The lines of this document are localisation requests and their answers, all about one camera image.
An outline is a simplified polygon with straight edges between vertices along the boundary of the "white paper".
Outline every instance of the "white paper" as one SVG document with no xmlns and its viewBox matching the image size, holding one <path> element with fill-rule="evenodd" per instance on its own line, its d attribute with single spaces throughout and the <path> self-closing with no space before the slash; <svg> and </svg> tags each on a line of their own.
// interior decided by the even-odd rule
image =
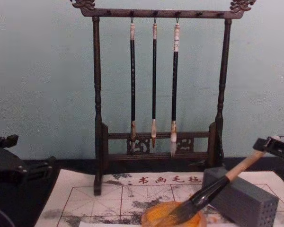
<svg viewBox="0 0 284 227">
<path fill-rule="evenodd" d="M 284 182 L 274 172 L 244 172 L 239 176 L 280 198 L 274 227 L 284 227 Z M 137 227 L 139 215 L 148 206 L 185 201 L 202 187 L 202 180 L 203 173 L 105 175 L 102 194 L 95 197 L 93 175 L 61 170 L 36 227 Z M 237 226 L 210 206 L 203 212 L 208 227 Z"/>
</svg>

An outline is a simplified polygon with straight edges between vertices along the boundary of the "white brush tip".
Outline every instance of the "white brush tip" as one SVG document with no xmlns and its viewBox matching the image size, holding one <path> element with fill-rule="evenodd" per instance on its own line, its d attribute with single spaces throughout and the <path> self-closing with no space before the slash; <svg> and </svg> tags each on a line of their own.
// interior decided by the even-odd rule
<svg viewBox="0 0 284 227">
<path fill-rule="evenodd" d="M 170 156 L 174 157 L 176 154 L 177 144 L 175 142 L 170 143 Z"/>
<path fill-rule="evenodd" d="M 132 144 L 131 144 L 131 148 L 132 148 L 132 153 L 134 152 L 134 149 L 135 149 L 135 142 L 132 142 Z"/>
</svg>

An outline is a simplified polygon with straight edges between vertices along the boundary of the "brush head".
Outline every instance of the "brush head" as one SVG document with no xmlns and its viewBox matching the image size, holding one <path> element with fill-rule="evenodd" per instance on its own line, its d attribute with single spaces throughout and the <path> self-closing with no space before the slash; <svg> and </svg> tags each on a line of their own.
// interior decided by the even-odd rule
<svg viewBox="0 0 284 227">
<path fill-rule="evenodd" d="M 187 200 L 171 211 L 168 216 L 155 227 L 172 227 L 183 224 L 195 216 L 198 211 L 197 207 L 190 200 Z"/>
<path fill-rule="evenodd" d="M 151 141 L 152 141 L 152 148 L 155 148 L 155 144 L 156 144 L 156 138 L 152 138 L 151 139 Z"/>
<path fill-rule="evenodd" d="M 156 206 L 148 208 L 142 215 L 142 226 L 155 227 L 161 220 L 163 220 L 172 210 L 174 210 L 180 204 L 181 202 L 176 201 L 161 202 Z M 206 218 L 202 212 L 198 212 L 188 222 L 173 227 L 206 227 Z"/>
<path fill-rule="evenodd" d="M 170 156 L 174 157 L 176 154 L 176 150 L 177 150 L 177 144 L 176 142 L 170 142 Z"/>
<path fill-rule="evenodd" d="M 229 179 L 223 176 L 198 190 L 188 200 L 171 211 L 156 227 L 175 226 L 190 220 L 198 211 L 208 205 L 229 182 Z"/>
<path fill-rule="evenodd" d="M 132 152 L 132 153 L 134 153 L 135 147 L 136 147 L 135 142 L 132 142 L 132 143 L 131 143 L 131 152 Z"/>
</svg>

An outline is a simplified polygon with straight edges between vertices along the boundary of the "brush handle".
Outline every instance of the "brush handle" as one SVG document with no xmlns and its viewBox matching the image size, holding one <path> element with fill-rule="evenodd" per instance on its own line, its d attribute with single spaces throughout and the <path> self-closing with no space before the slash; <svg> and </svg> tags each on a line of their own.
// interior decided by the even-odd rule
<svg viewBox="0 0 284 227">
<path fill-rule="evenodd" d="M 157 77 L 157 24 L 153 24 L 152 47 L 152 118 L 156 119 L 156 77 Z"/>
<path fill-rule="evenodd" d="M 173 77 L 172 77 L 172 103 L 171 103 L 171 120 L 176 120 L 176 100 L 177 100 L 177 79 L 178 79 L 178 52 L 179 52 L 180 25 L 177 23 L 174 33 L 174 60 L 173 60 Z"/>
<path fill-rule="evenodd" d="M 135 27 L 132 23 L 130 26 L 130 45 L 131 45 L 131 84 L 132 84 L 132 121 L 135 120 L 135 99 L 136 99 L 136 74 L 135 74 L 135 59 L 134 59 L 134 31 Z"/>
<path fill-rule="evenodd" d="M 203 189 L 193 194 L 189 198 L 194 208 L 192 216 L 195 215 L 199 210 L 207 206 L 229 183 L 229 179 L 226 176 L 223 176 L 214 183 L 204 187 Z"/>
<path fill-rule="evenodd" d="M 245 171 L 248 167 L 258 161 L 266 152 L 254 150 L 254 152 L 237 164 L 233 169 L 231 169 L 225 176 L 229 181 L 233 181 L 240 173 Z"/>
</svg>

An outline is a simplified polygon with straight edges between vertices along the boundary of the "wooden brush stand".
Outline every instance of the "wooden brush stand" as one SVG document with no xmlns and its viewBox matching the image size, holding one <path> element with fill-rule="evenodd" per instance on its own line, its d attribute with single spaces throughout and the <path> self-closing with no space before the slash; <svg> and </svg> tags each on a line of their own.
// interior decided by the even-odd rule
<svg viewBox="0 0 284 227">
<path fill-rule="evenodd" d="M 95 153 L 97 160 L 97 174 L 94 181 L 94 194 L 101 194 L 102 176 L 110 161 L 137 159 L 167 159 L 170 153 L 151 153 L 151 133 L 137 133 L 136 150 L 130 149 L 130 133 L 108 133 L 108 127 L 101 117 L 101 66 L 100 66 L 100 17 L 164 17 L 164 18 L 212 18 L 225 21 L 222 61 L 219 81 L 219 95 L 217 115 L 208 131 L 178 132 L 177 152 L 173 158 L 204 160 L 206 167 L 219 166 L 223 160 L 222 130 L 223 130 L 223 102 L 227 75 L 228 52 L 230 44 L 231 22 L 242 18 L 245 11 L 251 8 L 256 0 L 233 0 L 229 11 L 207 10 L 148 10 L 148 9 L 97 9 L 94 0 L 76 0 L 73 7 L 79 8 L 85 17 L 92 17 L 93 45 L 94 45 L 94 81 L 95 81 Z M 170 138 L 170 132 L 158 132 L 157 139 Z M 208 138 L 205 152 L 194 151 L 194 138 Z M 109 154 L 108 140 L 125 140 L 126 154 Z"/>
</svg>

